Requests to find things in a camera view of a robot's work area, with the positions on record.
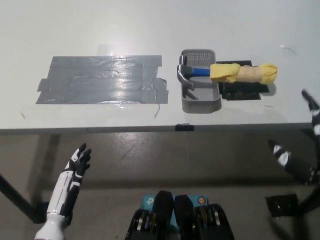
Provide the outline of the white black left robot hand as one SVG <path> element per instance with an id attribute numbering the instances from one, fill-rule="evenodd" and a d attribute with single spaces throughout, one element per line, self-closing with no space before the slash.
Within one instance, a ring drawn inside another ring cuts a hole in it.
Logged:
<path id="1" fill-rule="evenodd" d="M 63 223 L 69 226 L 73 218 L 73 208 L 78 198 L 86 170 L 90 167 L 92 150 L 86 149 L 83 143 L 75 150 L 60 173 L 54 186 L 46 217 L 53 215 L 62 217 Z"/>

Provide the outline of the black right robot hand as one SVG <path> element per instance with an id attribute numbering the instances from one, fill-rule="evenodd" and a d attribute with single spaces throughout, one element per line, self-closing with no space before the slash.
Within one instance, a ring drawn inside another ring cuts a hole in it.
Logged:
<path id="1" fill-rule="evenodd" d="M 317 156 L 317 166 L 313 167 L 305 160 L 293 157 L 289 150 L 286 150 L 274 140 L 269 140 L 268 144 L 278 164 L 296 180 L 303 185 L 315 185 L 320 183 L 320 105 L 305 90 L 301 91 L 303 98 L 308 102 L 311 114 L 312 132 L 315 137 L 315 151 Z"/>

